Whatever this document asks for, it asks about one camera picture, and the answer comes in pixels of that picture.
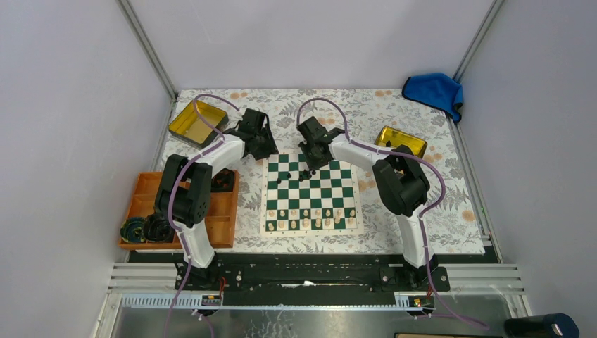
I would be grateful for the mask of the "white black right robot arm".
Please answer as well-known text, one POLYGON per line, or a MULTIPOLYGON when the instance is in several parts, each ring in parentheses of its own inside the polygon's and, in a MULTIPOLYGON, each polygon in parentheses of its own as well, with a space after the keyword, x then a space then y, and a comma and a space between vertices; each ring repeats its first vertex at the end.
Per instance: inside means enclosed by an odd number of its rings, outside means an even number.
POLYGON ((429 180, 420 167, 419 158, 403 146, 388 150, 351 139, 340 129, 327 130, 316 118, 297 125, 303 137, 299 144, 309 170, 318 170, 330 162, 343 161, 373 173, 381 202, 397 216, 403 242, 403 257, 408 266, 403 279, 408 287, 421 290, 432 280, 426 266, 427 235, 415 224, 414 214, 427 203, 429 180))

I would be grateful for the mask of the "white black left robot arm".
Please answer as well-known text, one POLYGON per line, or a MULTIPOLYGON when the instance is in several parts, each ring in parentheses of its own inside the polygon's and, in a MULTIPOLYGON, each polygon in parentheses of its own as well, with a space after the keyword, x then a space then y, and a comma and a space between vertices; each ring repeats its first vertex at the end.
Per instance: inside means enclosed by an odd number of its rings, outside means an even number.
POLYGON ((214 287, 219 273, 210 265, 215 251, 205 224, 213 178, 228 165, 248 155, 259 160, 278 153, 269 116, 248 108, 237 126, 224 131, 223 138, 207 149, 190 157, 179 154, 168 157, 155 209, 176 231, 185 261, 194 267, 191 280, 201 289, 214 287))

